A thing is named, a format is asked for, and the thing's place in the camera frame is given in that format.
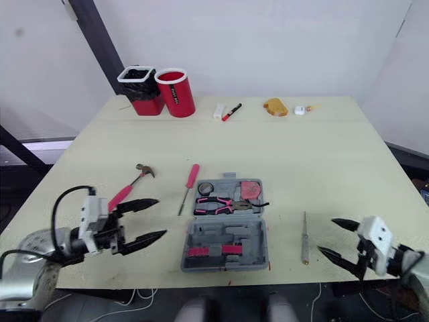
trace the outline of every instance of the gray toolbox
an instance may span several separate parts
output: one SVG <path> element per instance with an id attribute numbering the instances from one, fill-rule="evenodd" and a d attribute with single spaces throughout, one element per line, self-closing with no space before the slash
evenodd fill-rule
<path id="1" fill-rule="evenodd" d="M 201 195 L 198 188 L 204 182 L 209 184 L 204 186 L 206 190 L 202 189 L 204 195 Z M 241 198 L 242 182 L 256 182 L 260 187 L 259 195 L 247 201 Z M 267 230 L 261 216 L 267 204 L 264 204 L 263 200 L 262 182 L 259 179 L 238 179 L 235 178 L 235 174 L 228 173 L 224 179 L 199 180 L 195 191 L 192 210 L 195 220 L 188 226 L 182 271 L 240 271 L 266 268 Z M 232 199 L 231 204 L 234 203 L 237 210 L 228 213 L 231 211 L 228 208 L 231 209 L 232 206 L 213 202 L 215 199 L 221 201 Z"/>

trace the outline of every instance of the hammer head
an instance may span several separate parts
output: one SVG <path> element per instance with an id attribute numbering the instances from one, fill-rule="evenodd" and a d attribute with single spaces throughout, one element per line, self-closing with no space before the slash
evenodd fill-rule
<path id="1" fill-rule="evenodd" d="M 153 172 L 153 170 L 151 169 L 150 166 L 144 166 L 143 164 L 137 164 L 137 166 L 135 166 L 135 168 L 137 170 L 141 170 L 141 173 L 144 174 L 151 174 L 154 178 L 155 178 L 155 173 Z"/>

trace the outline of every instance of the white eraser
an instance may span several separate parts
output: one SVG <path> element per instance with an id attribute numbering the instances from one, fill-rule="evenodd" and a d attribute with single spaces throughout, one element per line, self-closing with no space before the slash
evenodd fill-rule
<path id="1" fill-rule="evenodd" d="M 295 106 L 294 113 L 296 115 L 304 115 L 306 113 L 306 108 L 304 106 Z"/>
<path id="2" fill-rule="evenodd" d="M 225 109 L 225 104 L 218 104 L 216 106 L 216 109 L 215 109 L 214 113 L 213 113 L 213 117 L 215 119 L 221 119 L 224 109 Z"/>

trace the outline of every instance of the table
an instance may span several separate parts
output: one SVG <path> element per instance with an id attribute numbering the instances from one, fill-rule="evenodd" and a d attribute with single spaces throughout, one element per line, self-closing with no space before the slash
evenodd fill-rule
<path id="1" fill-rule="evenodd" d="M 0 236 L 1 250 L 15 248 L 27 234 L 50 226 L 58 195 L 90 184 L 111 198 L 144 163 L 156 172 L 135 186 L 128 200 L 161 202 L 122 218 L 127 240 L 149 231 L 168 232 L 150 247 L 128 256 L 110 250 L 64 268 L 59 288 L 178 288 L 355 280 L 317 250 L 322 245 L 356 261 L 358 237 L 330 222 L 342 217 L 360 221 L 384 218 L 395 243 L 429 249 L 429 209 L 372 125 L 350 97 L 285 97 L 295 105 L 318 105 L 305 116 L 273 117 L 263 97 L 195 98 L 196 113 L 185 119 L 139 117 L 124 96 L 113 97 L 80 133 L 25 202 Z M 227 122 L 212 118 L 217 103 L 243 107 Z M 236 172 L 260 178 L 270 267 L 254 272 L 183 273 L 180 261 L 186 228 L 194 220 L 192 196 L 182 216 L 190 167 L 201 165 L 199 179 Z M 86 192 L 66 197 L 57 227 L 77 227 Z M 303 211 L 308 214 L 310 265 L 300 261 Z M 377 278 L 372 272 L 367 278 Z"/>

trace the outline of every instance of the red screwdriver handle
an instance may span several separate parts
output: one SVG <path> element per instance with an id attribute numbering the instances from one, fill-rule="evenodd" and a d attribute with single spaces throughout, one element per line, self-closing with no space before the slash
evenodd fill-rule
<path id="1" fill-rule="evenodd" d="M 123 199 L 125 199 L 125 197 L 127 195 L 129 195 L 129 193 L 131 192 L 131 190 L 133 190 L 133 186 L 128 185 L 122 188 L 121 191 L 119 191 L 113 198 L 112 200 L 109 201 L 108 207 L 109 207 L 109 213 L 111 213 L 116 206 L 121 203 L 121 201 Z"/>
<path id="2" fill-rule="evenodd" d="M 198 171 L 200 170 L 200 166 L 198 164 L 194 164 L 192 169 L 190 170 L 188 182 L 186 183 L 186 188 L 192 189 L 195 183 L 196 176 L 198 175 Z"/>

